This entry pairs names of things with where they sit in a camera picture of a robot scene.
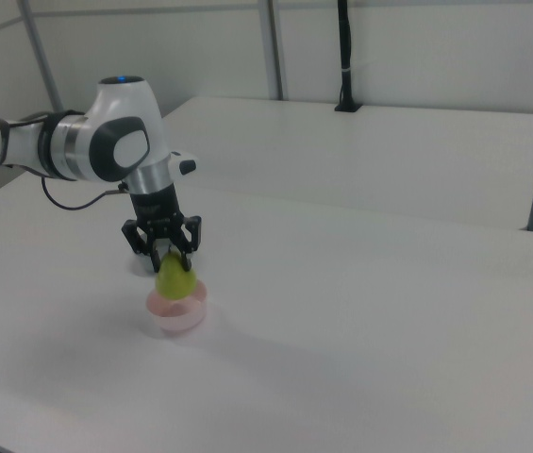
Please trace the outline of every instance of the translucent bowl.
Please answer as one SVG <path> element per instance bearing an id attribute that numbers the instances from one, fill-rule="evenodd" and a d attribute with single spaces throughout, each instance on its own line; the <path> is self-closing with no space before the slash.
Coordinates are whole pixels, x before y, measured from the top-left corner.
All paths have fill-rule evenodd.
<path id="1" fill-rule="evenodd" d="M 201 280 L 192 294 L 172 300 L 153 290 L 146 298 L 146 308 L 155 323 L 167 332 L 181 332 L 199 324 L 206 315 L 208 290 Z"/>

